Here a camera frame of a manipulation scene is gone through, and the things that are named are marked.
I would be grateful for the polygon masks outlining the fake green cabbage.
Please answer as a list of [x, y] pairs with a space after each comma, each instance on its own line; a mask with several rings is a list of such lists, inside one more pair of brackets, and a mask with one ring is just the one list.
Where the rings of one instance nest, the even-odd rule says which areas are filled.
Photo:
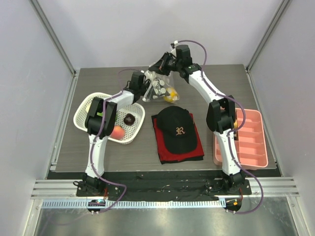
[[[91, 103], [88, 104], [85, 108], [86, 112], [88, 113], [91, 107]], [[97, 115], [102, 117], [103, 116], [103, 106], [100, 104], [97, 108]]]

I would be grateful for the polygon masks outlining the right aluminium frame post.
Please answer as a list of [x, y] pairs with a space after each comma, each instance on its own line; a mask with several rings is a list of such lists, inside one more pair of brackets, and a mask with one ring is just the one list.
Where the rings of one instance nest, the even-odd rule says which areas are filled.
[[271, 38], [273, 32], [275, 31], [277, 25], [279, 24], [282, 16], [285, 14], [286, 10], [290, 6], [291, 2], [292, 2], [291, 0], [282, 0], [280, 2], [280, 5], [278, 6], [274, 16], [272, 17], [265, 33], [263, 34], [262, 39], [260, 40], [260, 42], [259, 42], [257, 48], [255, 49], [248, 65], [246, 66], [246, 72], [247, 73], [249, 73], [252, 70], [252, 68], [254, 67], [258, 57], [262, 53], [262, 50], [264, 49], [265, 45], [267, 44], [267, 42]]

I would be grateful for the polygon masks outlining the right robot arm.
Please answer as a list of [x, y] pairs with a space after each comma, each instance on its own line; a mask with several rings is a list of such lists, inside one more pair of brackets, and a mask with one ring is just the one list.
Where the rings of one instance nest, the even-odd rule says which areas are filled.
[[149, 66], [145, 75], [154, 79], [177, 72], [208, 103], [206, 123], [219, 143], [222, 157], [222, 189], [227, 194], [234, 194], [245, 183], [245, 173], [238, 161], [234, 143], [236, 101], [216, 88], [207, 78], [203, 68], [193, 62], [188, 45], [174, 42], [171, 47], [171, 52], [165, 52], [158, 62]]

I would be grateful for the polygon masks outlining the fake red peach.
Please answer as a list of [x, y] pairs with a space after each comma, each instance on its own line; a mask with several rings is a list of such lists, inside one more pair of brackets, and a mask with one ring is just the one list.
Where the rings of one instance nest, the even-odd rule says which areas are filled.
[[121, 126], [115, 125], [110, 137], [115, 140], [121, 140], [124, 136], [125, 130]]

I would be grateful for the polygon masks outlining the clear zip top bag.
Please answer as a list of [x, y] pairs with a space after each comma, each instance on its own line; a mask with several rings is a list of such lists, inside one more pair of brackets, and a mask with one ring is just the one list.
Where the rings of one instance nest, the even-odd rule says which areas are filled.
[[144, 94], [142, 100], [144, 102], [151, 102], [155, 100], [164, 100], [166, 89], [174, 86], [173, 74], [170, 73], [168, 76], [160, 75], [156, 73], [154, 80], [149, 80], [149, 88]]

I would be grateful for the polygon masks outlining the red folded cloth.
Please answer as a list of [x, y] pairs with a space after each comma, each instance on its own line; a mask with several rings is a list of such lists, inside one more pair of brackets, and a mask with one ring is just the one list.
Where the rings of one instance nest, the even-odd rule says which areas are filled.
[[185, 162], [185, 161], [201, 161], [203, 160], [204, 157], [204, 151], [203, 147], [201, 144], [201, 140], [195, 126], [195, 132], [197, 136], [197, 148], [189, 153], [184, 153], [184, 154], [172, 154], [170, 153], [164, 144], [163, 140], [163, 134], [162, 131], [159, 130], [157, 127], [157, 122], [156, 122], [156, 117], [157, 115], [152, 116], [152, 123], [153, 123], [153, 128], [155, 131], [155, 136], [156, 136], [156, 142], [157, 142], [157, 153], [159, 156], [159, 160], [161, 164], [167, 164], [167, 163], [180, 163], [180, 162]]

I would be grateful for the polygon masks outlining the pink divided organizer tray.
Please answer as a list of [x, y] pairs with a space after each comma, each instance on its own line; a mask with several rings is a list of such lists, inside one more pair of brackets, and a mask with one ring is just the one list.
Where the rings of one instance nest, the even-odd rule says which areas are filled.
[[262, 169], [269, 164], [262, 116], [257, 110], [246, 109], [245, 113], [245, 124], [235, 136], [237, 156], [243, 168]]

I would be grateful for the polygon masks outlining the aluminium front rail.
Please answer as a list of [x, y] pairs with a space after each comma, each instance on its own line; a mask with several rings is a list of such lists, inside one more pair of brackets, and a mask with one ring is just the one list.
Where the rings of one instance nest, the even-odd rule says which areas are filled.
[[[259, 177], [264, 197], [299, 197], [299, 191], [292, 177]], [[77, 187], [72, 179], [37, 180], [33, 187], [32, 199], [73, 199], [77, 198]]]

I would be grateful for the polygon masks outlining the black baseball cap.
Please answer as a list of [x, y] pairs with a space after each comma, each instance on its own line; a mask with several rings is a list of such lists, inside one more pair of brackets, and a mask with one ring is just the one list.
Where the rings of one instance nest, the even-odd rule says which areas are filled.
[[169, 106], [157, 114], [156, 122], [170, 153], [184, 154], [197, 148], [194, 121], [188, 110]]

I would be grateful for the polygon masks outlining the fake dark plum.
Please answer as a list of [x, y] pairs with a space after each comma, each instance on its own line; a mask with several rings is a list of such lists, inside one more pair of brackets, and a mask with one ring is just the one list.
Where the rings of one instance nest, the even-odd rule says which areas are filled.
[[135, 116], [130, 114], [130, 113], [128, 113], [124, 117], [123, 122], [124, 122], [124, 124], [131, 126], [131, 125], [133, 125], [135, 123], [135, 120], [136, 120]]

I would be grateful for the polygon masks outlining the aluminium frame post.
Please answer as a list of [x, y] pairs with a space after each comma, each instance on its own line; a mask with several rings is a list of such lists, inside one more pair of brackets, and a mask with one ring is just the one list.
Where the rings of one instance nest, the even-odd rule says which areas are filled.
[[34, 9], [35, 13], [37, 14], [40, 22], [42, 23], [44, 29], [46, 30], [48, 36], [52, 40], [55, 48], [57, 49], [57, 52], [60, 54], [67, 69], [69, 70], [71, 75], [74, 77], [76, 75], [76, 69], [73, 67], [72, 63], [70, 62], [69, 57], [67, 56], [63, 46], [61, 45], [52, 25], [49, 22], [49, 19], [47, 18], [44, 10], [42, 9], [39, 1], [29, 0], [29, 3], [31, 4], [32, 8]]
[[257, 48], [255, 49], [248, 65], [246, 66], [246, 72], [247, 73], [249, 73], [252, 70], [252, 68], [254, 67], [258, 57], [262, 53], [262, 50], [264, 49], [265, 45], [267, 44], [267, 42], [271, 38], [273, 32], [275, 31], [277, 25], [279, 24], [282, 16], [285, 14], [286, 10], [290, 6], [291, 2], [292, 2], [291, 0], [282, 0], [280, 2], [280, 5], [278, 6], [274, 16], [272, 17], [265, 33], [263, 34], [262, 39], [260, 40], [260, 42], [259, 42]]

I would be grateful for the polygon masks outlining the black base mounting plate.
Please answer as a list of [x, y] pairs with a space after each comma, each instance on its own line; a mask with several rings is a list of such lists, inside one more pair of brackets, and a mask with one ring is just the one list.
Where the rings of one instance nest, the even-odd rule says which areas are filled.
[[106, 184], [111, 200], [117, 199], [124, 186], [127, 187], [124, 201], [168, 202], [168, 201], [206, 201], [219, 195], [257, 195], [267, 192], [263, 180], [279, 177], [280, 172], [273, 170], [252, 171], [256, 179], [246, 176], [246, 183], [228, 189], [222, 183], [221, 170], [208, 171], [136, 171], [105, 172], [103, 178], [120, 184], [115, 187]]

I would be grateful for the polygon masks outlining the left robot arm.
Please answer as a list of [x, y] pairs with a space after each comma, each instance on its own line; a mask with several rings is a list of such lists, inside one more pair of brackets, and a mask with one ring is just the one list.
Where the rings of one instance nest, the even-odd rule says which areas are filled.
[[89, 135], [89, 161], [82, 181], [78, 184], [79, 192], [88, 196], [103, 194], [107, 183], [102, 178], [105, 149], [108, 138], [114, 131], [117, 111], [137, 102], [148, 87], [144, 72], [133, 70], [131, 80], [120, 92], [107, 98], [92, 99], [84, 123]]

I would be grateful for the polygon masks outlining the left aluminium frame post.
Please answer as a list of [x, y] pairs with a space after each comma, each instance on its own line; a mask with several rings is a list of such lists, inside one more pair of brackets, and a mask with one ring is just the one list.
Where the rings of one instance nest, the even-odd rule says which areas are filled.
[[76, 69], [73, 67], [72, 63], [70, 62], [69, 57], [67, 56], [63, 46], [61, 45], [52, 25], [49, 22], [49, 19], [47, 18], [44, 10], [42, 9], [39, 1], [29, 0], [29, 3], [31, 4], [32, 8], [34, 9], [35, 13], [37, 14], [40, 22], [42, 23], [44, 29], [46, 30], [48, 36], [52, 40], [55, 48], [57, 49], [57, 52], [60, 54], [67, 69], [69, 70], [71, 75], [74, 77], [76, 75]]

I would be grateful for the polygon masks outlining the fake orange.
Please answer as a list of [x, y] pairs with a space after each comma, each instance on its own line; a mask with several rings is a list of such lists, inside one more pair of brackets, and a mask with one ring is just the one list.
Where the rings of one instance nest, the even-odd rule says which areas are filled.
[[166, 102], [175, 103], [180, 99], [180, 97], [173, 87], [169, 87], [166, 89], [165, 97], [163, 99]]

